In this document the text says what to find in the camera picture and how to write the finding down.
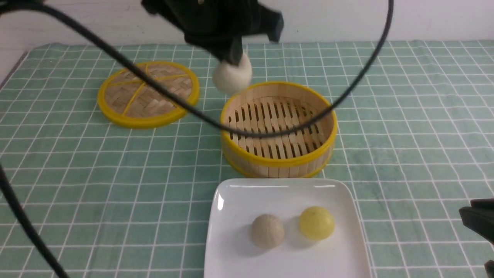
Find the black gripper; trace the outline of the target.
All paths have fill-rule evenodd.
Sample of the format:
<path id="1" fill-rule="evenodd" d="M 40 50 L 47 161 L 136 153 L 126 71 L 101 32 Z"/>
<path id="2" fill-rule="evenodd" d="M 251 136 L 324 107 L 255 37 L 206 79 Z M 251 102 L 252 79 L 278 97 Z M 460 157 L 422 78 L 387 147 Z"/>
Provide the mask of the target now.
<path id="1" fill-rule="evenodd" d="M 143 0 L 143 8 L 181 30 L 188 43 L 217 45 L 220 62 L 240 65 L 242 37 L 266 35 L 279 42 L 284 28 L 281 12 L 257 0 Z"/>

